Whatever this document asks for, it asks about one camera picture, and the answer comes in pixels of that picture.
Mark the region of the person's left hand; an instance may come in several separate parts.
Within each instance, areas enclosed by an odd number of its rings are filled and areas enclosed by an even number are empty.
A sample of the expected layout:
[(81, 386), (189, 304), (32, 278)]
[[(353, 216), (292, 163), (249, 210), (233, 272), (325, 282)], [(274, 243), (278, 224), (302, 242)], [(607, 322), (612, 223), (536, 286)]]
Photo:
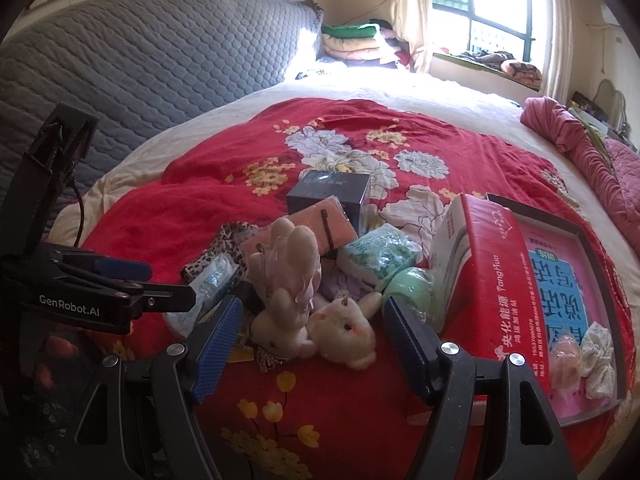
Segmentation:
[(37, 358), (35, 367), (36, 382), (46, 389), (52, 389), (55, 386), (52, 367), (58, 362), (65, 362), (76, 359), (79, 350), (76, 344), (73, 344), (66, 338), (50, 335), (43, 344), (40, 355)]

